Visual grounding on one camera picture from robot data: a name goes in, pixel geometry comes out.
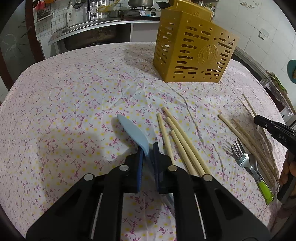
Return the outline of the person's right hand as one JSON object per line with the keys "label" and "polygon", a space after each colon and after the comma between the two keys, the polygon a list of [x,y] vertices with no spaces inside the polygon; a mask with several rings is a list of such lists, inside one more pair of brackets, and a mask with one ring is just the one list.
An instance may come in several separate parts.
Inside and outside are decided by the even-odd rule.
{"label": "person's right hand", "polygon": [[282,171],[279,179],[280,187],[282,187],[284,184],[287,183],[289,173],[291,173],[293,176],[296,176],[294,158],[295,158],[295,155],[289,150],[287,150],[285,154],[285,161],[283,163]]}

